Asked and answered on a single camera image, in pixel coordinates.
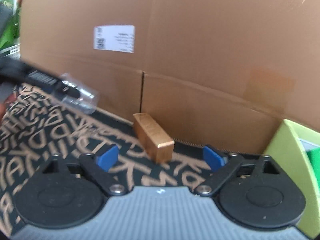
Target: barcode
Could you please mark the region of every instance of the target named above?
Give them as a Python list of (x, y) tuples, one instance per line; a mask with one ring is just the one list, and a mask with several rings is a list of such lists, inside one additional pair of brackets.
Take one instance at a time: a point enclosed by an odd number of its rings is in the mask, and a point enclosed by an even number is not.
[(106, 49), (106, 44), (105, 44), (106, 39), (97, 39), (97, 49)]

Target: metal screw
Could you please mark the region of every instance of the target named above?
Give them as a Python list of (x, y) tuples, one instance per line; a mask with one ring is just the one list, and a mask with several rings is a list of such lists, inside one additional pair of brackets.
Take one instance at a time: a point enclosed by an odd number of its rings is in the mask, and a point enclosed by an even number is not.
[(93, 159), (94, 156), (95, 156), (93, 153), (85, 153), (85, 155), (87, 155), (88, 157), (90, 157), (90, 158), (92, 158), (92, 159)]
[(196, 190), (201, 194), (209, 194), (212, 191), (212, 188), (208, 185), (200, 185)]
[(114, 184), (110, 187), (110, 191), (112, 193), (123, 193), (125, 191), (125, 188), (123, 185), (120, 184)]

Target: human hand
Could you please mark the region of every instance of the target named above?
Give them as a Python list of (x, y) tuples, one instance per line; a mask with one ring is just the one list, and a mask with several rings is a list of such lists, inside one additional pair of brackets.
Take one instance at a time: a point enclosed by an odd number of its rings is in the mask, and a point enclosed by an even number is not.
[(13, 103), (17, 99), (16, 95), (11, 94), (4, 103), (0, 104), (0, 125), (2, 122), (2, 118), (4, 117), (7, 111), (7, 104)]

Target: blue gripper pad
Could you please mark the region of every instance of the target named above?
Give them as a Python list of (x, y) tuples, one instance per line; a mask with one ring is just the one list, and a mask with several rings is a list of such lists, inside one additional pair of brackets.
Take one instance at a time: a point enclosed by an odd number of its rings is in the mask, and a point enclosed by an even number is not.
[(225, 154), (208, 145), (203, 148), (202, 153), (203, 159), (210, 166), (213, 172), (220, 169), (228, 161), (228, 158)]
[(108, 170), (118, 161), (119, 148), (115, 144), (111, 144), (104, 153), (96, 153), (96, 164), (104, 171)]

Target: clear plastic container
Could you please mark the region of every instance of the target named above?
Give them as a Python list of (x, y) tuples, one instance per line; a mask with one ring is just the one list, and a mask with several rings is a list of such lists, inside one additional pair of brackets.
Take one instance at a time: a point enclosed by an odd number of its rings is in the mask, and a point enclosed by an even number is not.
[(99, 101), (98, 92), (72, 78), (69, 73), (62, 74), (60, 78), (66, 85), (76, 87), (80, 91), (80, 98), (75, 99), (70, 96), (61, 96), (56, 92), (53, 95), (67, 106), (79, 110), (84, 114), (92, 114), (96, 110)]

